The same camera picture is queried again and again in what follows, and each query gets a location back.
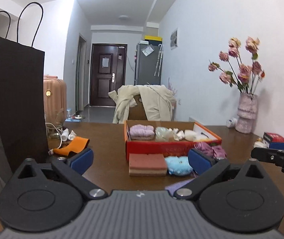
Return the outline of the light blue plush toy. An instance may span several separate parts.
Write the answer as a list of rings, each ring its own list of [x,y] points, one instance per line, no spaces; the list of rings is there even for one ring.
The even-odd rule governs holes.
[[[187,176],[193,172],[188,157],[166,157],[167,170],[170,175]]]

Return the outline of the purple satin scrunchie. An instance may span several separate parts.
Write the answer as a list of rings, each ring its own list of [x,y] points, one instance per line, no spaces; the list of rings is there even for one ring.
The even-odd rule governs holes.
[[[226,158],[227,154],[221,145],[210,146],[206,142],[195,144],[195,148],[211,158]]]

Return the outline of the pink layered sponge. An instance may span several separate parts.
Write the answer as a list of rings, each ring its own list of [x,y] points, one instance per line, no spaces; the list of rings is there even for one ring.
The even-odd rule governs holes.
[[[165,176],[167,163],[162,154],[131,154],[130,176]]]

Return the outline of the pale green soft ball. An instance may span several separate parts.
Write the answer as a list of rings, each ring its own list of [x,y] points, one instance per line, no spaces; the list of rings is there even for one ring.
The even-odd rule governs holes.
[[[166,127],[157,127],[155,129],[155,140],[158,142],[168,142],[173,139],[173,130]]]

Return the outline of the red black small box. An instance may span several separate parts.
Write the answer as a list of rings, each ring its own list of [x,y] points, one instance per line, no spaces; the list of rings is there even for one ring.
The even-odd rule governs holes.
[[[276,133],[265,132],[263,135],[263,140],[265,140],[268,143],[284,142],[284,137]]]

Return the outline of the orange fabric band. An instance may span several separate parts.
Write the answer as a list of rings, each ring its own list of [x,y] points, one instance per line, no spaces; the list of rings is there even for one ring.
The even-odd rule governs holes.
[[[53,149],[53,153],[67,157],[71,152],[78,154],[88,147],[89,139],[82,137],[75,137],[69,144],[62,148]]]

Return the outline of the pink textured vase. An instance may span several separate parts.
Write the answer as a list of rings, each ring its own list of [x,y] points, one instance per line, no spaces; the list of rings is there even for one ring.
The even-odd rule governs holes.
[[[256,95],[241,93],[237,109],[238,120],[236,131],[250,134],[258,112],[258,97]]]

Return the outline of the pink suitcase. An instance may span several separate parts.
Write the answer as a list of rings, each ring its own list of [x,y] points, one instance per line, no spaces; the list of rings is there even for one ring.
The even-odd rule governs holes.
[[[43,76],[43,101],[46,122],[63,125],[67,117],[67,85],[57,76]]]

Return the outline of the beige coat on chair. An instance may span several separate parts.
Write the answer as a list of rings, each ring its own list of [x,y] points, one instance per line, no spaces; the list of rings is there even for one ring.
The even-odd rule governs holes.
[[[130,110],[138,106],[136,96],[141,97],[148,121],[171,121],[177,103],[173,91],[164,85],[123,85],[108,93],[115,102],[113,123],[124,123]]]

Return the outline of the brown wooden chair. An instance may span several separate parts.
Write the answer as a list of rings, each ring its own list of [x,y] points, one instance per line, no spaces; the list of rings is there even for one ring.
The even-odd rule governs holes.
[[[147,120],[141,95],[134,96],[134,100],[137,105],[130,108],[128,120]]]

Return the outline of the black paper bag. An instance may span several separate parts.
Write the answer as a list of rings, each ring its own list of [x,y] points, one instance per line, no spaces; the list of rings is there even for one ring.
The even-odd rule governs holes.
[[[26,158],[48,156],[44,60],[43,51],[0,37],[0,193]]]

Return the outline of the dark brown entrance door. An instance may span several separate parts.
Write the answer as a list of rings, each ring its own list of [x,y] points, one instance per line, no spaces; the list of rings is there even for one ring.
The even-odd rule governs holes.
[[[90,106],[114,107],[109,92],[125,84],[126,44],[93,44],[90,70]]]

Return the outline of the white umbrella on refrigerator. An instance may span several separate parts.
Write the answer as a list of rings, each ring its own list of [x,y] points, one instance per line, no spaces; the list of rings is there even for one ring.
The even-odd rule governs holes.
[[[156,61],[154,77],[160,77],[160,70],[161,70],[161,65],[162,65],[162,54],[163,54],[162,44],[159,44],[158,47],[159,47],[159,53],[158,53],[158,58]]]

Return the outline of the grey refrigerator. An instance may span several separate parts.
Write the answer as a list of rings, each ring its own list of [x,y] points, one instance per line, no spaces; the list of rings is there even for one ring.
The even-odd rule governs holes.
[[[137,44],[135,56],[134,85],[160,85],[160,77],[154,77],[156,61],[159,47],[146,40],[141,40]]]

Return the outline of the yellow box on refrigerator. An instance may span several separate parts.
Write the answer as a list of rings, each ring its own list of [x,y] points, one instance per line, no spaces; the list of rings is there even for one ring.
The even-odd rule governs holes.
[[[157,41],[157,42],[162,42],[162,38],[158,37],[158,36],[145,35],[144,38],[145,38],[145,40],[153,40],[153,41]]]

